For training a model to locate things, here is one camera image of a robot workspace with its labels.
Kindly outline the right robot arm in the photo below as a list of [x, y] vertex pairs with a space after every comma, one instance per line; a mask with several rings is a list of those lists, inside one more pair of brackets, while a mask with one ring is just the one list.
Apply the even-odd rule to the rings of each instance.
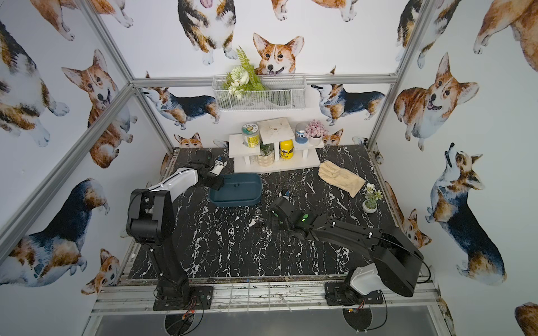
[[296, 208], [284, 197], [270, 206], [281, 229], [302, 240], [344, 247], [369, 258], [367, 266], [351, 271], [347, 284], [360, 295], [389, 289], [411, 298], [424, 257], [399, 228], [368, 228]]

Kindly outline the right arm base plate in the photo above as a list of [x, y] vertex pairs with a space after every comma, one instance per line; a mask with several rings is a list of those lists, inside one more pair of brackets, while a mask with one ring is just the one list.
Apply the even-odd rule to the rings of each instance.
[[385, 302], [382, 291], [363, 295], [343, 282], [327, 282], [324, 290], [325, 300], [329, 306], [382, 305]]

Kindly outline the teal plastic storage box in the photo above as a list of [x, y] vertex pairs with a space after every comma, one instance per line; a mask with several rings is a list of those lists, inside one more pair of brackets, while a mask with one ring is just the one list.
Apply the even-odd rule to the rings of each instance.
[[258, 174], [225, 174], [221, 177], [221, 188], [209, 191], [209, 200], [216, 207], [249, 207], [260, 202], [262, 180]]

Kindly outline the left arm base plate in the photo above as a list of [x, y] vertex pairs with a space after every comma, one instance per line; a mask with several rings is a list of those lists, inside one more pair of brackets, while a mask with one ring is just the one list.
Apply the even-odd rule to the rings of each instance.
[[210, 309], [214, 295], [213, 286], [194, 286], [186, 293], [176, 288], [157, 286], [154, 291], [154, 311]]

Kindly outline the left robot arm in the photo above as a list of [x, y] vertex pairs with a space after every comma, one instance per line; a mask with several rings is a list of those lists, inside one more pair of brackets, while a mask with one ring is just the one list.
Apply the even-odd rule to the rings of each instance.
[[126, 232], [151, 257], [157, 273], [156, 302], [191, 310], [197, 300], [189, 278], [179, 262], [172, 235], [175, 231], [173, 202], [193, 186], [219, 190], [224, 184], [221, 172], [227, 163], [209, 151], [200, 151], [185, 166], [146, 189], [136, 189], [130, 195]]

